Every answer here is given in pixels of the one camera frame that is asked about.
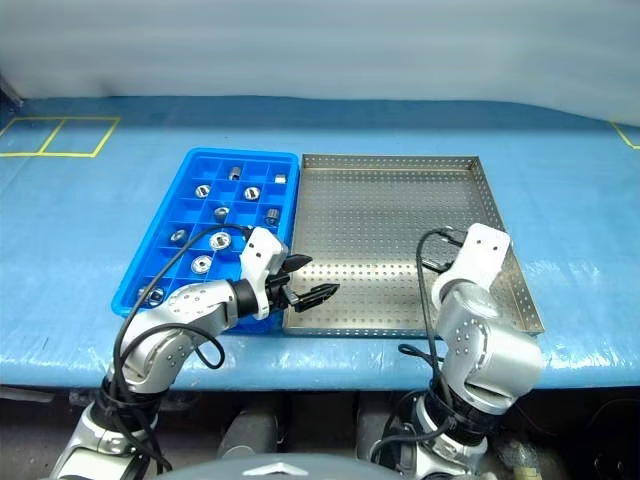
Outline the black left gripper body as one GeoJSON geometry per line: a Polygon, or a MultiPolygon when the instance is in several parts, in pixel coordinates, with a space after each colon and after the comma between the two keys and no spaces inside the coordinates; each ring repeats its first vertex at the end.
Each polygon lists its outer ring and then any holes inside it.
{"type": "Polygon", "coordinates": [[[300,302],[299,296],[289,286],[290,280],[290,275],[284,271],[267,277],[265,292],[271,313],[286,310],[300,302]]]}

